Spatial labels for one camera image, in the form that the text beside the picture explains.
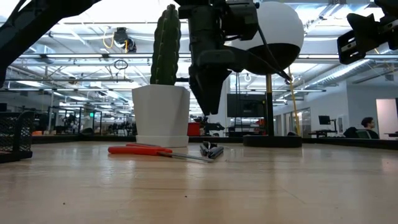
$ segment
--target man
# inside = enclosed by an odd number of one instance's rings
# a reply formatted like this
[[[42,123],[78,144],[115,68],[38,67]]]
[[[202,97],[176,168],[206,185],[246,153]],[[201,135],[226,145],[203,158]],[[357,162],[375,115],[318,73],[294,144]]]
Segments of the man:
[[[361,124],[362,126],[365,127],[366,131],[369,133],[371,139],[379,139],[379,135],[372,130],[375,127],[373,118],[370,117],[364,118]]]

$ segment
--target white flower pot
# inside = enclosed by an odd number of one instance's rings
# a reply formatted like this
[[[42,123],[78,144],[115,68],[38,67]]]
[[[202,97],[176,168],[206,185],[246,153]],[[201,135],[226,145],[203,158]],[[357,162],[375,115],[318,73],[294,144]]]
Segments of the white flower pot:
[[[137,143],[188,146],[190,93],[182,86],[147,85],[132,90]]]

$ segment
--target white sphere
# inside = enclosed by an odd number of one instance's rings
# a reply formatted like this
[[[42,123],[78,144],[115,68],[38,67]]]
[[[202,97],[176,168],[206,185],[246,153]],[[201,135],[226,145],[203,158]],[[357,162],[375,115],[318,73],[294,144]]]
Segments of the white sphere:
[[[299,15],[286,4],[264,2],[260,4],[257,16],[261,30],[273,56],[282,69],[287,68],[299,56],[303,47],[304,28]],[[231,46],[248,50],[263,60],[270,60],[263,54],[264,44],[258,32],[252,40],[234,40]],[[252,71],[248,70],[258,75],[273,73],[270,68],[261,68],[260,70],[256,65],[250,66],[252,67]]]

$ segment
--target cactus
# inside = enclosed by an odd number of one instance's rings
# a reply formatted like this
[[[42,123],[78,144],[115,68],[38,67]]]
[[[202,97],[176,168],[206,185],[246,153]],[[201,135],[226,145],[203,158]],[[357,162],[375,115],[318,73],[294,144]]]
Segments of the cactus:
[[[173,4],[170,4],[157,21],[150,84],[175,84],[180,39],[181,23],[178,11]]]

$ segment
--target wire basket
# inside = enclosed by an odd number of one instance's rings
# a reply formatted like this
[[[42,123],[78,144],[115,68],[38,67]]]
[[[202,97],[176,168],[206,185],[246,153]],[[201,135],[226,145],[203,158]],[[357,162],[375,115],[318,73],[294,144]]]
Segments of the wire basket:
[[[0,113],[0,163],[32,157],[34,112]]]

